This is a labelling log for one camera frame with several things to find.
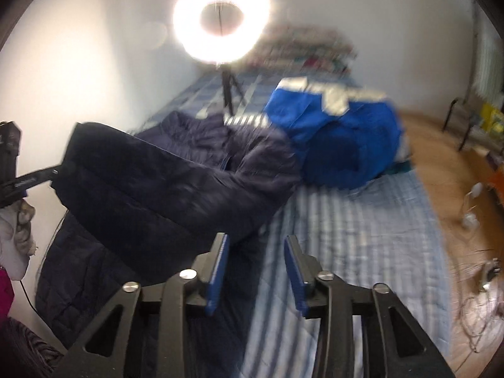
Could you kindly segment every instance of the floor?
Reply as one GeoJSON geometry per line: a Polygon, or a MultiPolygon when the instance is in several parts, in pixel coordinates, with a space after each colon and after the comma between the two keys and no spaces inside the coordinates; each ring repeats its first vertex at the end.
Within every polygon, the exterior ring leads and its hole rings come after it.
{"type": "Polygon", "coordinates": [[[473,151],[457,152],[460,139],[442,133],[440,121],[412,114],[401,116],[411,142],[413,161],[439,217],[446,243],[453,313],[452,350],[447,361],[458,378],[476,378],[494,355],[504,332],[504,320],[495,314],[497,303],[504,300],[498,286],[502,280],[493,280],[488,297],[477,288],[481,266],[502,255],[504,216],[484,190],[476,200],[481,227],[476,232],[465,231],[459,224],[460,209],[464,195],[480,181],[479,168],[484,167],[484,161],[473,151]],[[476,334],[486,324],[482,337],[472,339],[478,352],[471,350],[462,326],[461,303],[468,332],[476,334]]]}

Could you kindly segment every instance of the glowing ring light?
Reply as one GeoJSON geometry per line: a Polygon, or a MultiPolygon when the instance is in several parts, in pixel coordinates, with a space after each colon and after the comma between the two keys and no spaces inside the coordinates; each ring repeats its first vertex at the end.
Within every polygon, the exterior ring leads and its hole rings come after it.
{"type": "Polygon", "coordinates": [[[257,42],[270,13],[269,0],[178,0],[173,14],[177,39],[191,57],[206,63],[224,64],[240,59],[257,42]],[[201,26],[203,9],[216,2],[234,4],[243,13],[235,32],[216,36],[201,26]]]}

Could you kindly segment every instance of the metal screw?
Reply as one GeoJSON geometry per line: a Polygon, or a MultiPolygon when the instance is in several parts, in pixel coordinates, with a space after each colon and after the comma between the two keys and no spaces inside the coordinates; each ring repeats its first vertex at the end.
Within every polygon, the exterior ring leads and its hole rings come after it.
{"type": "Polygon", "coordinates": [[[180,276],[181,279],[192,280],[198,274],[197,274],[196,270],[186,269],[186,270],[182,270],[178,275],[180,276]]]}
{"type": "Polygon", "coordinates": [[[384,283],[377,283],[373,286],[373,289],[380,294],[390,293],[390,287],[384,283]]]}
{"type": "Polygon", "coordinates": [[[123,285],[123,290],[127,293],[134,293],[139,289],[139,287],[140,284],[138,284],[136,281],[128,281],[123,285]]]}
{"type": "Polygon", "coordinates": [[[324,280],[324,281],[334,280],[334,274],[327,271],[327,270],[323,270],[320,273],[318,273],[317,277],[321,280],[324,280]]]}

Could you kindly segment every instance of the bed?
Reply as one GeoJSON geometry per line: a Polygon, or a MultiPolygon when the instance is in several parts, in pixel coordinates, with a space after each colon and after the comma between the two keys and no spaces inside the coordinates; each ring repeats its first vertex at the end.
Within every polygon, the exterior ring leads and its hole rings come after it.
{"type": "MultiPolygon", "coordinates": [[[[235,97],[228,124],[266,126],[261,110],[284,77],[306,75],[320,82],[356,86],[350,77],[320,72],[242,72],[246,104],[235,97]]],[[[220,75],[209,73],[153,115],[143,129],[174,109],[205,117],[222,107],[220,75]]],[[[448,354],[450,290],[443,237],[428,196],[414,170],[384,175],[364,188],[340,191],[302,185],[261,230],[266,253],[250,336],[239,376],[309,377],[317,346],[318,322],[295,311],[282,254],[282,241],[297,235],[304,252],[319,259],[347,283],[388,284],[403,300],[438,349],[448,354]]],[[[360,321],[354,320],[356,376],[362,375],[360,321]]]]}

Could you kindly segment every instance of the wall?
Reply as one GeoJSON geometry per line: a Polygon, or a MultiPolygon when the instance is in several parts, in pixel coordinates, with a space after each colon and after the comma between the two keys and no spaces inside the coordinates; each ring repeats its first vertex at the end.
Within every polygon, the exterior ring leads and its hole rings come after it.
{"type": "MultiPolygon", "coordinates": [[[[0,115],[23,130],[19,174],[57,164],[76,121],[133,129],[198,75],[171,32],[175,0],[36,0],[0,52],[0,115]]],[[[353,75],[398,107],[443,117],[465,92],[470,0],[272,0],[273,20],[333,26],[355,44],[353,75]]],[[[48,185],[38,212],[35,275],[64,208],[48,185]]],[[[49,337],[16,286],[12,314],[49,337]]]]}
{"type": "MultiPolygon", "coordinates": [[[[0,52],[0,115],[23,132],[18,174],[59,164],[76,122],[135,129],[198,77],[183,50],[137,26],[129,7],[140,4],[35,0],[15,27],[0,52]]],[[[33,300],[39,264],[65,208],[48,184],[31,189],[28,202],[37,208],[32,232],[39,247],[24,279],[33,300]]],[[[13,284],[11,315],[55,342],[13,284]]]]}

